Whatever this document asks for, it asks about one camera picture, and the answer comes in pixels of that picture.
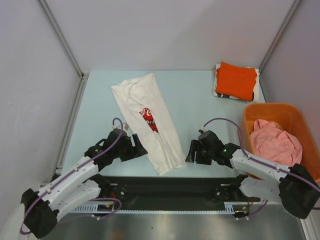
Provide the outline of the white t-shirt red graphic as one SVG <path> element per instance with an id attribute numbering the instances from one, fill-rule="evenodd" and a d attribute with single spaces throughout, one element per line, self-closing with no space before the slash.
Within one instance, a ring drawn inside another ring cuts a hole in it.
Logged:
<path id="1" fill-rule="evenodd" d="M 125 79 L 111 91 L 158 175 L 185 166 L 185 154 L 153 73 Z"/>

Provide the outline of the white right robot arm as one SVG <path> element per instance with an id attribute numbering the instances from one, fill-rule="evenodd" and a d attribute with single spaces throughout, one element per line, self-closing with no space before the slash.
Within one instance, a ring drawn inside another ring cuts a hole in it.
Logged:
<path id="1" fill-rule="evenodd" d="M 286 166 L 258 157 L 234 143 L 224 144 L 210 131 L 201 131 L 190 143 L 187 163 L 221 166 L 248 173 L 230 188 L 231 196 L 242 201 L 256 197 L 281 204 L 294 217 L 306 219 L 320 198 L 320 188 L 301 164 Z"/>

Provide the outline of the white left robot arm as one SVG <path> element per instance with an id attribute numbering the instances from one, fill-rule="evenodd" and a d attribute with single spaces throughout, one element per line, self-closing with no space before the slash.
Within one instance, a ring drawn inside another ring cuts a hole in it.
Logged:
<path id="1" fill-rule="evenodd" d="M 106 201 L 107 210 L 121 207 L 112 194 L 110 181 L 100 171 L 115 159 L 125 162 L 147 153 L 137 134 L 128 136 L 121 129 L 112 130 L 107 138 L 89 147 L 65 174 L 37 191 L 30 188 L 22 194 L 24 226 L 37 238 L 43 238 L 66 214 L 88 201 Z"/>

